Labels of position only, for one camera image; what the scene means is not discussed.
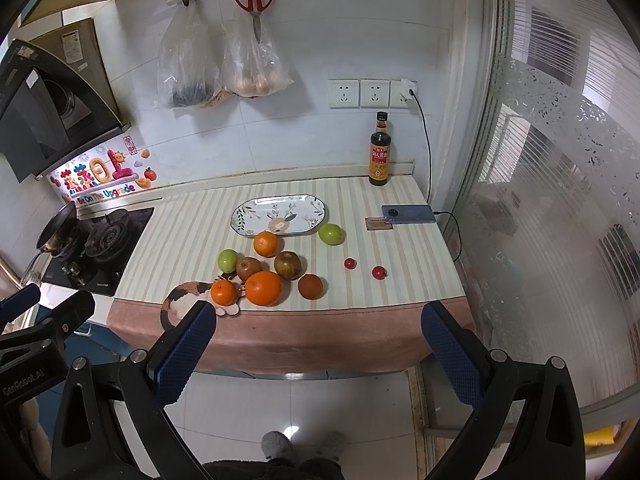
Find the small orange mandarin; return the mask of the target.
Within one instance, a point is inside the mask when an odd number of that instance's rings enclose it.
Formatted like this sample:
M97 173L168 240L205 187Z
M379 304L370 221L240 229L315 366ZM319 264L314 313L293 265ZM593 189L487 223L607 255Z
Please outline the small orange mandarin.
M209 289L210 298L217 306L230 307L236 304L239 297L239 289L236 284L228 280L213 282Z

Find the green apple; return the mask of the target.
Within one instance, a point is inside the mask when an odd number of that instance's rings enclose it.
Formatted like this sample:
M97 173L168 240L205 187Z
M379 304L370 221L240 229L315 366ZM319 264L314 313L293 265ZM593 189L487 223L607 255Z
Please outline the green apple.
M224 249L218 255L217 263L223 274L234 273L238 264L238 253L231 248Z
M324 224L318 234L323 243L331 246L342 244L344 240L342 228L335 223Z

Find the large orange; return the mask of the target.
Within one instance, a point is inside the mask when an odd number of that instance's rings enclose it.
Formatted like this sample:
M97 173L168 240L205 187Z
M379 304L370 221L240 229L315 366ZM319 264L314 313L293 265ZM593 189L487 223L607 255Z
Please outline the large orange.
M282 296L282 289L282 278L271 271L256 272L244 284L246 299L259 307L277 304Z

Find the red brown apple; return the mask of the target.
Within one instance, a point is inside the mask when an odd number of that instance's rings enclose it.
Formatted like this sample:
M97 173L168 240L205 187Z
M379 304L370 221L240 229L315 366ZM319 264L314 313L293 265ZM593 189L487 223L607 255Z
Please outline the red brown apple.
M235 273L243 283L258 272L262 272L262 263L254 257L243 257L236 263Z

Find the medium orange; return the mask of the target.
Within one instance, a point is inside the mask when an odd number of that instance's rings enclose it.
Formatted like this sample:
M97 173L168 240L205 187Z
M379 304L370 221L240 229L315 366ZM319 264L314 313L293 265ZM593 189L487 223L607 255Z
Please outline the medium orange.
M254 236L253 240L254 251L266 258L271 258L277 255L280 247L280 240L276 234L269 231L259 232Z

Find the dark orange fruit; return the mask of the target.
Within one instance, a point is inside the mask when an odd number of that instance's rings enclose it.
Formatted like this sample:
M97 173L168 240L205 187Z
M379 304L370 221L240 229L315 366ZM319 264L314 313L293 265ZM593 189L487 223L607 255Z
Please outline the dark orange fruit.
M324 293L322 279L316 274L305 274L297 283L299 295L308 300L317 300Z

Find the black frying pan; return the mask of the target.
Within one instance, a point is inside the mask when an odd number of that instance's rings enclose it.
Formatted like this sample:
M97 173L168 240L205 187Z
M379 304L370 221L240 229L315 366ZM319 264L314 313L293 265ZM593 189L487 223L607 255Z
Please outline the black frying pan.
M46 224L40 233L36 249L37 253L27 266L24 276L21 278L22 287L30 282L38 281L35 266L38 260L45 254L53 256L62 250L67 241L72 236L73 230L77 226L77 207L74 202L64 205Z

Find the black gas stove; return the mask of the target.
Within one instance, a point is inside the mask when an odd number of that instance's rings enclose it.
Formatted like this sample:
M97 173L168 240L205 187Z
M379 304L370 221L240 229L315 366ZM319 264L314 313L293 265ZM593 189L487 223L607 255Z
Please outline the black gas stove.
M120 208L77 220L70 238L53 254L43 283L113 297L153 212L153 207Z

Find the grey slipper left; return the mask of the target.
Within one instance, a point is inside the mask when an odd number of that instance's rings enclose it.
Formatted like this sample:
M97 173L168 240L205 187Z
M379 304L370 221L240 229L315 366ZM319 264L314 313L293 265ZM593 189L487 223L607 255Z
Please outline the grey slipper left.
M280 431L269 431L264 434L260 441L260 446L262 447L262 454L264 454L268 462L270 460L285 460L291 464L296 462L294 448L290 439Z

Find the grey slipper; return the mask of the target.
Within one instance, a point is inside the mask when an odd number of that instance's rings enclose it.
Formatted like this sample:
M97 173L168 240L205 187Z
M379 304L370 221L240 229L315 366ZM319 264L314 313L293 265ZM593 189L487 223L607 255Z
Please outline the grey slipper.
M285 460L291 464L296 462L294 448L290 439L280 431L269 431L264 434L260 441L260 446L262 447L262 454L264 454L268 462L270 460Z
M341 463L347 445L346 437L337 431L329 432L316 449L316 456L334 463Z

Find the cherry tomato left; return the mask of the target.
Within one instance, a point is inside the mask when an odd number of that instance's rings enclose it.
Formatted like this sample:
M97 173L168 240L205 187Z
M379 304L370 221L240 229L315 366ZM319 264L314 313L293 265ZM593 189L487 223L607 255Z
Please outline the cherry tomato left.
M345 267L346 269L352 270L352 269L355 269L355 268L356 268L356 266L357 266L357 261L356 261L355 259L353 259L353 258L346 258L346 259L344 260L344 267Z

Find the frosted glass sliding door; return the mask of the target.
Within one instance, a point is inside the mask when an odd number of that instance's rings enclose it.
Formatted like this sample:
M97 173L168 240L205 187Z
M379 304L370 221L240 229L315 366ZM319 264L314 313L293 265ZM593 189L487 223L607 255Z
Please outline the frosted glass sliding door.
M483 111L454 203L478 333L639 385L639 49L608 0L487 0Z

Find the white charger plug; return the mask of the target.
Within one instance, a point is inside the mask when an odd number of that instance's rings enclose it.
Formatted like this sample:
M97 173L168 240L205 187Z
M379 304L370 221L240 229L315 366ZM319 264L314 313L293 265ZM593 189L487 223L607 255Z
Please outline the white charger plug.
M399 92L405 100L413 99L416 97L416 92L418 92L418 86L415 81L408 78L402 78L400 81Z

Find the white wall socket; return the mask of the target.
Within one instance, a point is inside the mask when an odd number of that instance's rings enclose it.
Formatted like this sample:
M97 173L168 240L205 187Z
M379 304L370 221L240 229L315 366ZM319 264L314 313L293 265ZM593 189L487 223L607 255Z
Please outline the white wall socket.
M386 110L390 105L390 81L388 79L361 79L359 97L361 107Z
M390 108L402 108L404 110L409 107L411 99L405 100L400 94L400 81L401 79L390 81Z
M329 108L358 108L360 105L360 81L358 79L329 79L326 82L326 98Z

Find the white wall socket left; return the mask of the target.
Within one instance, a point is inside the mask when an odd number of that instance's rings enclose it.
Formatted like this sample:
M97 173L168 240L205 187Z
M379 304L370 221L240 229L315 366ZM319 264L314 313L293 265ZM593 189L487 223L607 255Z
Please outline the white wall socket left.
M360 81L358 79L329 79L326 82L326 98L329 108L358 108L360 105Z

